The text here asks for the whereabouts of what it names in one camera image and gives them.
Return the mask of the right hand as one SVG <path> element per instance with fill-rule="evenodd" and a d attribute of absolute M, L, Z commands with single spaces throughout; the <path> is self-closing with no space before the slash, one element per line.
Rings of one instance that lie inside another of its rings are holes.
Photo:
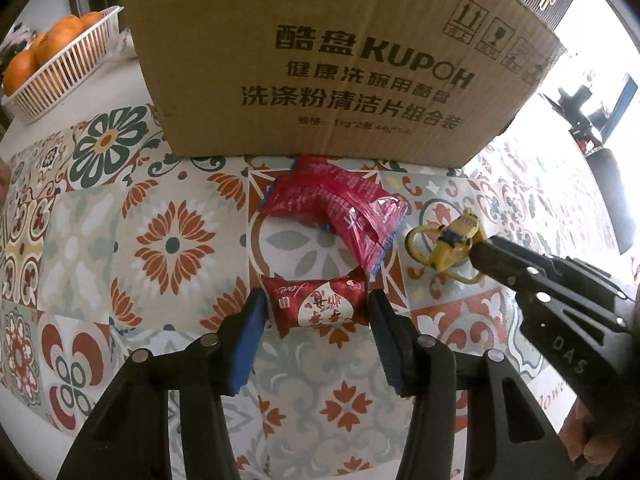
<path fill-rule="evenodd" d="M 585 404 L 577 399 L 564 419 L 559 437 L 570 460 L 584 456 L 589 463 L 607 465 L 638 420 L 639 408 L 619 414 L 608 422 L 594 419 Z"/>

